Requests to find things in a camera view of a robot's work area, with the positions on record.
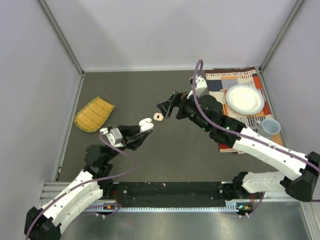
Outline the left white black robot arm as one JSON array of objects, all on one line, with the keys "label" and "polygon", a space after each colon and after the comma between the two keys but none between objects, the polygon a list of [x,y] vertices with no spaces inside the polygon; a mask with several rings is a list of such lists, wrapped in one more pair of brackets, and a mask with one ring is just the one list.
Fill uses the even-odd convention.
[{"label": "left white black robot arm", "polygon": [[85,167],[77,177],[51,201],[26,214],[24,234],[27,240],[59,240],[67,227],[100,198],[109,198],[114,191],[109,162],[117,155],[135,151],[152,133],[154,124],[145,118],[137,125],[104,127],[99,130],[101,144],[89,145]]}]

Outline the white earbud charging case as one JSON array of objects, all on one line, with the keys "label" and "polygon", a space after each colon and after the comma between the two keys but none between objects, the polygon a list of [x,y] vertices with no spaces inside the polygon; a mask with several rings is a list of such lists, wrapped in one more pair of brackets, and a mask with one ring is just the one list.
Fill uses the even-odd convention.
[{"label": "white earbud charging case", "polygon": [[153,120],[149,117],[142,119],[138,124],[140,132],[143,133],[152,130],[154,128],[154,124],[152,121]]}]

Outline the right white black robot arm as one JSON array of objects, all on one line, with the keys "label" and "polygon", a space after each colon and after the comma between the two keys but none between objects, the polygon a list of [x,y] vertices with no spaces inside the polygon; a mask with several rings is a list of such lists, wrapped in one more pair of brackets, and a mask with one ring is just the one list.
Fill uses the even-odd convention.
[{"label": "right white black robot arm", "polygon": [[301,202],[313,200],[320,175],[318,153],[296,152],[263,137],[243,122],[225,115],[223,105],[211,95],[187,97],[185,92],[173,92],[169,100],[157,104],[166,119],[175,107],[178,120],[188,118],[216,143],[247,153],[277,170],[242,173],[240,181],[233,185],[237,197],[245,198],[257,192],[286,192]]}]

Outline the pink earbud charging case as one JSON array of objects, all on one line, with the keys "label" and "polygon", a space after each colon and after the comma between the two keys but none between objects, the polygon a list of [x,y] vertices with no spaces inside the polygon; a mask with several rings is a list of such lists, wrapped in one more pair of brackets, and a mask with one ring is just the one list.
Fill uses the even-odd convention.
[{"label": "pink earbud charging case", "polygon": [[162,122],[164,120],[164,116],[159,113],[159,112],[156,112],[154,115],[153,115],[153,119],[157,122]]}]

